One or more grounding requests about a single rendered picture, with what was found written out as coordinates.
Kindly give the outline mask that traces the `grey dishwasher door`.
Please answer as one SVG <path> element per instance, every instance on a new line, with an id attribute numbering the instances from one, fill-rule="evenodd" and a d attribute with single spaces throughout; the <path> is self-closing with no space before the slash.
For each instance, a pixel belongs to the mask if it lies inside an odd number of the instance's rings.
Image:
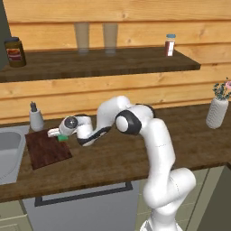
<path id="1" fill-rule="evenodd" d="M 133 189 L 89 199 L 79 199 L 53 205 L 35 207 L 35 198 L 23 204 L 33 231 L 134 231 L 139 181 L 131 181 Z M 91 189 L 42 196 L 44 200 L 121 188 L 124 183 Z"/>

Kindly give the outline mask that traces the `grey sink basin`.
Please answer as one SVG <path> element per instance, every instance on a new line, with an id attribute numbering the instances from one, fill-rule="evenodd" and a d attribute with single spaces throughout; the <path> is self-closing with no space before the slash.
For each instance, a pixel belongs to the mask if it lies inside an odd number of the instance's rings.
<path id="1" fill-rule="evenodd" d="M 16 183 L 29 125 L 0 128 L 0 185 Z"/>

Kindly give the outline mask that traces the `dark wooden cutting board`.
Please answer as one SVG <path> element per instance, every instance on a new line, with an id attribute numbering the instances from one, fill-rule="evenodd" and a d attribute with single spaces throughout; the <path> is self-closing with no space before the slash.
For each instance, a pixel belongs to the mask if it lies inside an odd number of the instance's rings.
<path id="1" fill-rule="evenodd" d="M 56 137 L 49 137 L 47 132 L 48 130 L 42 130 L 25 136 L 34 170 L 72 157 L 67 144 L 59 142 Z"/>

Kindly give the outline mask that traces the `beige cabinet drawer front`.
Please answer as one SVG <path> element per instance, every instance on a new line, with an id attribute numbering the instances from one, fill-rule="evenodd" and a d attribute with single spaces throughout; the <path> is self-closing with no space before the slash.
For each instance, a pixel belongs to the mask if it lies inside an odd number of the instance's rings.
<path id="1" fill-rule="evenodd" d="M 21 200 L 0 203 L 0 231 L 33 231 Z"/>

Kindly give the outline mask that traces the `white soap dispenser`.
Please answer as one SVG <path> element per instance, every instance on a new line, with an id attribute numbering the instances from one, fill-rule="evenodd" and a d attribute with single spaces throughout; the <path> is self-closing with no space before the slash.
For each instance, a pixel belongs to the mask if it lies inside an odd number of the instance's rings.
<path id="1" fill-rule="evenodd" d="M 29 112 L 30 126 L 34 132 L 39 132 L 43 129 L 44 126 L 42 112 L 40 109 L 37 108 L 35 102 L 31 102 L 30 106 L 31 106 L 31 110 Z"/>

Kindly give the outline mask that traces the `dark jar with red label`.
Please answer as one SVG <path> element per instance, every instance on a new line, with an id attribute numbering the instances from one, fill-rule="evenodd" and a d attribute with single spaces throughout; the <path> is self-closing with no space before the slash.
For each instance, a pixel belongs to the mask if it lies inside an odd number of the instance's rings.
<path id="1" fill-rule="evenodd" d="M 18 37 L 5 39 L 5 50 L 9 65 L 12 68 L 20 68 L 26 65 L 23 44 Z"/>

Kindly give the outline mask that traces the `flowers with green leaves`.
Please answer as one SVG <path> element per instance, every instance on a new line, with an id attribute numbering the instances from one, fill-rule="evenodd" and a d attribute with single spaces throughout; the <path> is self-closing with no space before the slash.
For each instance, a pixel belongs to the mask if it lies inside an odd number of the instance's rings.
<path id="1" fill-rule="evenodd" d="M 215 97 L 218 100 L 227 100 L 231 97 L 231 80 L 226 79 L 223 83 L 213 86 Z"/>

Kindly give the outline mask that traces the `dark wooden wall shelf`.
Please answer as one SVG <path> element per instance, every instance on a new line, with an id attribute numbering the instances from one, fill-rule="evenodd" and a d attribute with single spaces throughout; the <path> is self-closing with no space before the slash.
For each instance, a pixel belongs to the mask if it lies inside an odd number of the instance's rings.
<path id="1" fill-rule="evenodd" d="M 0 71 L 0 83 L 47 79 L 93 78 L 115 75 L 199 70 L 200 64 L 174 51 L 166 57 L 163 47 L 117 49 L 108 56 L 104 50 L 40 51 L 25 54 L 27 65 Z"/>

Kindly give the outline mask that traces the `small red spice jar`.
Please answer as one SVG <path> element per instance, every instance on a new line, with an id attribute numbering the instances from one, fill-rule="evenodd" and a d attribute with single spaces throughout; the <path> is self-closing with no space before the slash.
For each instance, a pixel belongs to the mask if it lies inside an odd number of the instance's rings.
<path id="1" fill-rule="evenodd" d="M 176 38 L 175 34 L 169 33 L 166 35 L 166 42 L 165 42 L 165 56 L 166 57 L 171 57 L 173 55 L 175 38 Z"/>

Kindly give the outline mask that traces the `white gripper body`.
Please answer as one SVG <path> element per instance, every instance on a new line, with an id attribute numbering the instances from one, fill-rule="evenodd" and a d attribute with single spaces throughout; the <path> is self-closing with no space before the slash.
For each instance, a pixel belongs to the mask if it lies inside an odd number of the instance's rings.
<path id="1" fill-rule="evenodd" d="M 60 130 L 58 128 L 52 128 L 47 132 L 49 137 L 54 137 L 60 135 Z"/>

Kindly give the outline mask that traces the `clear drinking glass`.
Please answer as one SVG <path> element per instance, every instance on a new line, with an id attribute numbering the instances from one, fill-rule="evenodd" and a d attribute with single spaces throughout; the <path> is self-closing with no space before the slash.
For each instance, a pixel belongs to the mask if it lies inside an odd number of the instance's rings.
<path id="1" fill-rule="evenodd" d="M 116 23 L 103 24 L 103 35 L 106 54 L 116 53 L 117 30 L 118 27 Z"/>
<path id="2" fill-rule="evenodd" d="M 87 53 L 89 49 L 88 23 L 75 23 L 75 34 L 79 53 Z"/>

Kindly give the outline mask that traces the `white ribbed vase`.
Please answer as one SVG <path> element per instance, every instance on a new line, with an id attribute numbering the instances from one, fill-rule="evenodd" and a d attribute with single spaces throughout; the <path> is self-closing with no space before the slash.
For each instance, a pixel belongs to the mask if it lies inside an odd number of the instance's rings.
<path id="1" fill-rule="evenodd" d="M 216 97 L 213 98 L 206 119 L 207 126 L 212 129 L 219 128 L 223 123 L 227 108 L 228 108 L 227 99 L 220 100 L 217 99 Z"/>

